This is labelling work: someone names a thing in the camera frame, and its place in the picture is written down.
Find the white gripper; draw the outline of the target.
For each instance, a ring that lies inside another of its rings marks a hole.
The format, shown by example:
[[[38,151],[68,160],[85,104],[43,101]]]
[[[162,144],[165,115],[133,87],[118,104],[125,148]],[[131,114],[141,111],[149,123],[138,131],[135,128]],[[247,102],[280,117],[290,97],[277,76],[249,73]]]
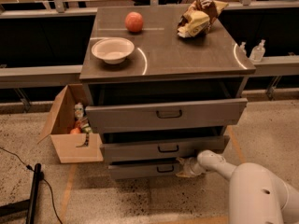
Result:
[[[179,172],[176,173],[176,176],[178,177],[197,177],[206,172],[206,170],[198,163],[195,157],[190,157],[187,159],[177,158],[177,161],[180,165]]]

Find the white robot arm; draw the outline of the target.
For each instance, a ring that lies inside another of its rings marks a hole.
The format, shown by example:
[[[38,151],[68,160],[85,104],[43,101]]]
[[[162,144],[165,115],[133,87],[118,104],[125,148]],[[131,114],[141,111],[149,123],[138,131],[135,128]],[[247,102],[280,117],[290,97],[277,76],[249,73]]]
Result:
[[[177,176],[216,172],[229,181],[229,224],[299,223],[299,191],[262,165],[236,166],[210,150],[178,161],[182,168]]]

